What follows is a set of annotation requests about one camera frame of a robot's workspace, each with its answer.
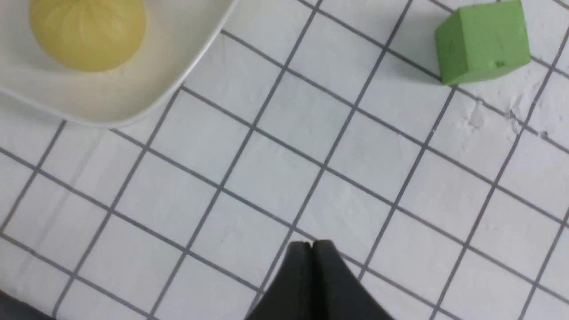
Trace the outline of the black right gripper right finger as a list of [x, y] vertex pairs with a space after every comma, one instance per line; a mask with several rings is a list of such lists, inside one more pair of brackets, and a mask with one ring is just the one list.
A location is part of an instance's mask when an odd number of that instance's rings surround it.
[[330, 240], [313, 243], [313, 319], [393, 319], [360, 284]]

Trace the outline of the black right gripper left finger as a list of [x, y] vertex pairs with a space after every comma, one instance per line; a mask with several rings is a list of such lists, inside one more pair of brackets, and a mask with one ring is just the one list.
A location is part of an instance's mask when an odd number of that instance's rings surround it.
[[248, 320], [310, 320], [313, 255], [307, 242], [292, 242], [267, 292]]

